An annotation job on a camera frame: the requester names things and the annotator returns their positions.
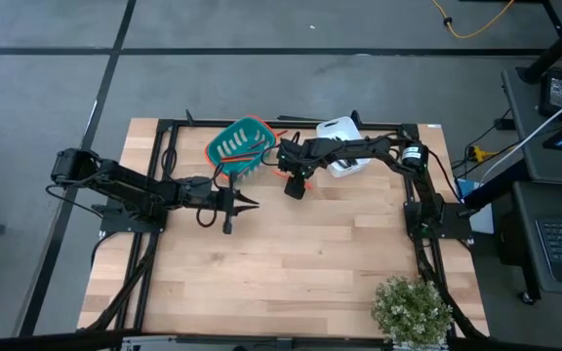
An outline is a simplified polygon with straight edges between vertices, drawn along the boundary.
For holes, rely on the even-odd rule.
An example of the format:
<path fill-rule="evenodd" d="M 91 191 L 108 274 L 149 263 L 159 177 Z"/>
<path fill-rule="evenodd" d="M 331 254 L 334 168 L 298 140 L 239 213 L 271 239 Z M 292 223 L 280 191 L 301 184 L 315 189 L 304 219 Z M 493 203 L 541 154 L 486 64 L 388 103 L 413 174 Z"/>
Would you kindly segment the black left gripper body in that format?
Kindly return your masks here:
<path fill-rule="evenodd" d="M 230 235 L 233 228 L 232 219 L 237 215 L 237 210 L 234 206 L 234 202 L 238 196 L 236 188 L 236 172 L 233 172 L 228 176 L 227 186 L 220 186 L 218 184 L 218 178 L 221 175 L 221 170 L 215 170 L 212 177 L 212 184 L 216 187 L 216 191 L 213 192 L 214 207 L 211 223 L 215 224 L 219 213 L 224 213 L 222 233 Z"/>

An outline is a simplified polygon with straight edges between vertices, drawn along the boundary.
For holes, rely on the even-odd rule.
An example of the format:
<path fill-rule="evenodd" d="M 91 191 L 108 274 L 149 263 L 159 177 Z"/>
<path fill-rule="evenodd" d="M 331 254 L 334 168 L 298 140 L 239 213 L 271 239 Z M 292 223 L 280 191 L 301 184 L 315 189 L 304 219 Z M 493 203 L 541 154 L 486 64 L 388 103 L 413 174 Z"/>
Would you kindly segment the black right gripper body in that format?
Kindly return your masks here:
<path fill-rule="evenodd" d="M 301 133 L 290 138 L 281 138 L 276 154 L 278 171 L 287 177 L 284 193 L 293 199 L 302 199 L 307 180 L 313 176 L 318 165 L 309 155 L 308 142 L 299 143 Z"/>

